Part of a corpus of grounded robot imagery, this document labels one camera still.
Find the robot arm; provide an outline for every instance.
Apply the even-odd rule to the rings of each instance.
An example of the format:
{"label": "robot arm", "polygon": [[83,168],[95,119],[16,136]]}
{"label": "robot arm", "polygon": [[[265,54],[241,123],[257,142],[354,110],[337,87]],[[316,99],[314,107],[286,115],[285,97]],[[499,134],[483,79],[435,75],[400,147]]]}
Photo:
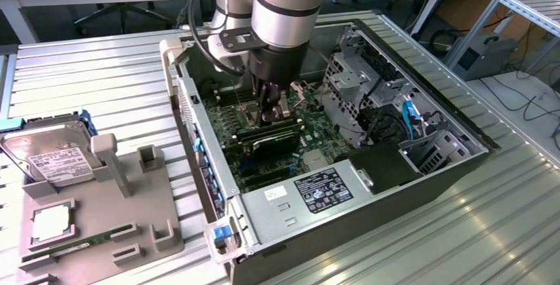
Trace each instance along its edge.
{"label": "robot arm", "polygon": [[209,38],[209,47],[221,61],[245,55],[244,63],[250,70],[260,104],[261,125],[290,116],[288,91],[290,83],[300,76],[321,2],[322,0],[217,1],[213,26],[219,28],[219,25],[225,25],[222,36],[234,34],[234,29],[250,27],[250,34],[258,40],[258,46],[239,52],[229,50],[218,35],[213,35],[213,40]]}

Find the hard drive label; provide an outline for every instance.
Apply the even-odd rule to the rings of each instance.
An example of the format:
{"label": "hard drive label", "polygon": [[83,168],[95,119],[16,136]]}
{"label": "hard drive label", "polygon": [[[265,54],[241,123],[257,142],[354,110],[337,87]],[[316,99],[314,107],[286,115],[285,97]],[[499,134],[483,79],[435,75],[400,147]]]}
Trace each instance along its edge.
{"label": "hard drive label", "polygon": [[79,147],[30,156],[27,159],[50,181],[68,180],[92,173]]}
{"label": "hard drive label", "polygon": [[353,198],[334,168],[294,181],[312,213],[317,214]]}

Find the power supply label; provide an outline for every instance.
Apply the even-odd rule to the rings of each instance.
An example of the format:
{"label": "power supply label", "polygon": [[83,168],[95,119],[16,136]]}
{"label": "power supply label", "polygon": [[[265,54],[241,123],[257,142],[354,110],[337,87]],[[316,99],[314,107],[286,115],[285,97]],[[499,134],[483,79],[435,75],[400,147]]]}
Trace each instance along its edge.
{"label": "power supply label", "polygon": [[79,147],[30,156],[27,160],[50,181],[68,180],[92,173]]}
{"label": "power supply label", "polygon": [[312,213],[317,214],[353,198],[334,168],[294,181]]}

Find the aluminum profile table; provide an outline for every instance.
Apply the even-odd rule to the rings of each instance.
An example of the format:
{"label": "aluminum profile table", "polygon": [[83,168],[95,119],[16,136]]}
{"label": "aluminum profile table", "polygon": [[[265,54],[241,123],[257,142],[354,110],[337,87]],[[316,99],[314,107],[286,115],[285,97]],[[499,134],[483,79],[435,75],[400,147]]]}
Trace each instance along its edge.
{"label": "aluminum profile table", "polygon": [[[266,284],[554,284],[560,281],[560,175],[539,150],[461,80],[384,17],[360,18],[503,147],[443,196]],[[80,100],[121,148],[157,143],[166,152],[185,251],[100,284],[226,284],[209,256],[206,223],[171,108],[158,42],[163,31],[26,45],[18,54],[10,116],[62,113]],[[0,283],[14,282],[22,189],[19,170],[0,170]]]}
{"label": "aluminum profile table", "polygon": [[[448,57],[445,57],[445,64],[451,69],[457,65],[461,59],[471,41],[475,36],[480,33],[488,20],[493,17],[496,8],[499,5],[507,6],[511,11],[526,17],[538,26],[544,28],[554,36],[555,40],[546,46],[539,57],[530,65],[530,69],[535,66],[539,60],[547,55],[548,51],[558,44],[560,38],[560,0],[492,0],[487,6],[469,34],[461,41],[461,43],[453,47]],[[504,20],[496,27],[495,32],[500,33],[509,23],[512,16]]]}

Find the hard drive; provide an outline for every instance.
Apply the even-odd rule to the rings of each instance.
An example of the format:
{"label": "hard drive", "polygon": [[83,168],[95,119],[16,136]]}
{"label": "hard drive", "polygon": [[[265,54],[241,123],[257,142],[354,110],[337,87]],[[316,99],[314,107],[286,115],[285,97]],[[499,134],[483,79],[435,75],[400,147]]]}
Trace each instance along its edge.
{"label": "hard drive", "polygon": [[44,119],[0,122],[0,148],[30,182],[47,180],[63,187],[94,179],[102,161],[91,152],[96,135],[87,111]]}

